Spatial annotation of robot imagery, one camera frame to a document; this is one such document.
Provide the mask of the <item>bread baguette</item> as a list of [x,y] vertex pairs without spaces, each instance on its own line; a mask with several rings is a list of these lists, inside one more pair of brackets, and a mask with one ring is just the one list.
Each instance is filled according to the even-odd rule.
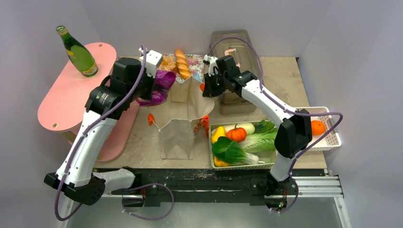
[[191,75],[191,72],[189,69],[189,65],[188,65],[185,53],[181,49],[176,49],[174,55],[176,58],[176,66],[177,66],[177,69],[179,71],[181,78],[186,80],[189,77],[191,77],[192,75]]

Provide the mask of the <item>beige tote bag orange handles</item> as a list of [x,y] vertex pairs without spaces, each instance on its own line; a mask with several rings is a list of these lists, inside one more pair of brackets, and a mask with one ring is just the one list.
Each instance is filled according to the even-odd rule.
[[167,100],[148,107],[158,130],[162,159],[193,159],[195,139],[203,129],[201,119],[214,109],[214,100],[203,97],[201,88],[202,83],[194,77],[182,83],[176,77]]

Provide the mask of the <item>yellow bell pepper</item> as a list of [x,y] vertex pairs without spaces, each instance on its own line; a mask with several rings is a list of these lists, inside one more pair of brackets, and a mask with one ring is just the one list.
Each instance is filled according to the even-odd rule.
[[226,137],[226,131],[223,126],[219,126],[211,133],[211,143],[216,143],[220,137]]
[[216,167],[229,167],[231,164],[219,160],[216,156],[213,156],[213,162]]

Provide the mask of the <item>orange mini pumpkin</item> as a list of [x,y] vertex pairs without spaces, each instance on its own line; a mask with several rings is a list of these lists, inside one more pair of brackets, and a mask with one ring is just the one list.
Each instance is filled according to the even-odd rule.
[[232,141],[236,141],[236,142],[242,142],[246,139],[247,137],[247,132],[244,128],[242,127],[237,127],[237,125],[235,125],[235,128],[232,130],[229,130],[226,134],[226,137],[229,138]]

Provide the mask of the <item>green bok choy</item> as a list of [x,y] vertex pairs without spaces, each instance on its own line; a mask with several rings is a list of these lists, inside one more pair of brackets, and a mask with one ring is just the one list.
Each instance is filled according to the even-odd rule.
[[212,153],[219,160],[231,165],[255,165],[259,163],[259,157],[252,153],[244,151],[240,144],[227,137],[220,137],[212,145]]

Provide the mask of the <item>napa cabbage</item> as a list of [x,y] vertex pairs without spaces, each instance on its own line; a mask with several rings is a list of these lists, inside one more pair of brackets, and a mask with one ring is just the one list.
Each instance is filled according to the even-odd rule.
[[277,131],[277,128],[274,128],[264,133],[248,135],[246,139],[239,144],[244,151],[249,153],[273,151],[275,150]]

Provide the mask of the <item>orange fruit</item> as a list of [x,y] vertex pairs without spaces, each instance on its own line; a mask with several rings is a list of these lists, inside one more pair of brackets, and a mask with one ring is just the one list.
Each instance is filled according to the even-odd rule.
[[326,126],[322,121],[313,120],[311,121],[311,131],[313,136],[319,136],[325,133]]

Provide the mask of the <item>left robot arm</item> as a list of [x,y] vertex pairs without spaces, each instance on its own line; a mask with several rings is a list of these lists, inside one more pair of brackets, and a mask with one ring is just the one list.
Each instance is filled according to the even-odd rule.
[[122,113],[136,98],[151,97],[161,62],[161,56],[150,54],[139,59],[120,58],[114,62],[112,74],[90,92],[68,156],[56,172],[44,178],[45,184],[57,190],[56,203],[61,194],[90,206],[105,192],[125,189],[137,194],[141,190],[141,180],[129,168],[93,173],[93,166]]

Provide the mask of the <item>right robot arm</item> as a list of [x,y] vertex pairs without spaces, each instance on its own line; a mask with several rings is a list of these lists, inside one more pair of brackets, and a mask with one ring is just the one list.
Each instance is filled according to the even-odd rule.
[[267,188],[279,193],[290,179],[297,155],[312,141],[309,112],[287,105],[250,71],[241,72],[230,55],[220,58],[205,55],[203,62],[209,68],[204,75],[204,97],[216,97],[227,90],[236,93],[254,104],[277,128],[274,145],[279,155],[270,169]]

